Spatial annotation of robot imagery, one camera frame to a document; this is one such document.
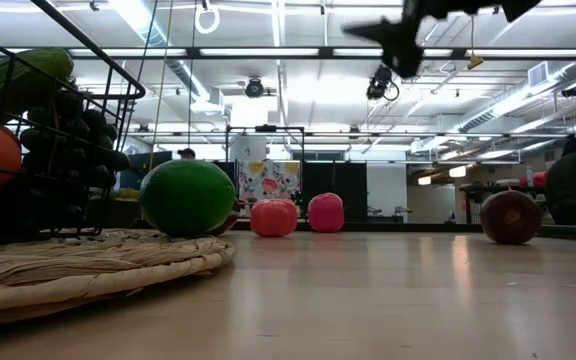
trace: wicker mat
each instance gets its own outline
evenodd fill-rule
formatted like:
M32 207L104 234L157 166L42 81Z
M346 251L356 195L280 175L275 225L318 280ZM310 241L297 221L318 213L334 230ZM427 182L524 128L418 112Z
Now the wicker mat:
M171 239L151 230L108 230L85 240L0 247L0 323L48 315L228 264L217 238Z

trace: white ceiling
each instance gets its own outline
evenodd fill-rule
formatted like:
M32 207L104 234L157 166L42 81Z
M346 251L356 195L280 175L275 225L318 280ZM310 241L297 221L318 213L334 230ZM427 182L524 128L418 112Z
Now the white ceiling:
M97 1L102 7L99 12L86 9L89 0L53 0L58 6L83 5L82 10L67 11L64 14L101 47L139 47L143 42L128 26L124 19L105 1ZM230 5L240 11L220 10L221 23L212 34L203 35L194 31L192 9L173 11L171 41L176 46L273 46L273 27L270 0L218 1L213 5ZM328 14L327 32L330 46L366 46L357 39L345 37L341 27L345 24L374 21L385 15L391 19L399 17L401 0L335 0L334 12ZM176 6L194 4L194 1L174 1ZM326 18L319 15L320 0L286 0L287 15L285 25L285 46L323 46ZM170 2L160 1L157 18L167 24ZM361 5L364 8L345 8ZM546 10L554 12L570 11L576 0L542 1ZM0 7L30 9L33 4L24 0L0 0ZM261 11L246 13L243 11ZM422 24L419 42L433 29L427 38L427 46L471 45L470 18L451 16L446 21L436 22L427 19ZM7 47L35 46L81 46L65 30L43 13L0 12L0 45ZM475 19L475 47L576 47L576 14L549 15L535 12L528 14L515 24L508 25L502 15L482 14ZM347 130L350 124L360 124L370 111L365 91L368 78L373 74L378 61L366 60L288 60L283 62L286 72L288 99L288 123L305 126L331 126L333 129ZM503 92L526 78L526 71L537 62L532 61L486 61L474 70L466 71L465 61L452 64L444 62L424 62L420 77L414 85L404 84L401 97L389 108L375 111L369 123L375 129L386 130L392 125L417 125L431 129L437 125L439 114L459 115L483 106L491 97ZM436 94L435 89L445 74L440 68L456 67L464 69ZM126 61L125 67L137 74L140 62ZM250 76L259 76L267 87L276 88L278 83L277 66L274 60L201 60L192 64L193 72L206 86L233 89L239 82ZM188 118L188 96L174 95L174 89L181 87L179 79L163 66L161 61L146 61L143 81L159 89L161 74L165 71L165 104L160 109L160 121L185 122ZM107 76L107 66L100 61L78 60L74 75L80 84L102 86ZM113 79L119 84L120 78ZM551 99L541 101L517 111L515 115L535 120L542 114L552 112ZM157 99L140 100L136 117L144 121L154 120L157 113ZM211 121L221 125L220 117L192 115L193 121Z

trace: poster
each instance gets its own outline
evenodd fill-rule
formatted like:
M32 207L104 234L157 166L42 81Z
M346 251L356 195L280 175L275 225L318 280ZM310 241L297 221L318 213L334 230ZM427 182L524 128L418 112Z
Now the poster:
M238 164L239 200L290 199L299 188L299 162L242 161ZM245 206L250 215L252 204Z

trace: security camera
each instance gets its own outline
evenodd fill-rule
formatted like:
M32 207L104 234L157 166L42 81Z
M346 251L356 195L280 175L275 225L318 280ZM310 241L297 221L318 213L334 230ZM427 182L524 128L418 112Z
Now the security camera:
M264 94L264 86L261 84L260 78L251 78L246 85L246 90L244 91L249 98L260 98Z

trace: wooden floor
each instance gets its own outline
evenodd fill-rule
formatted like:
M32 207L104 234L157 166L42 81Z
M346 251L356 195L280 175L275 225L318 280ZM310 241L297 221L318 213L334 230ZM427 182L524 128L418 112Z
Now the wooden floor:
M228 239L232 268L0 328L0 359L576 360L575 241Z

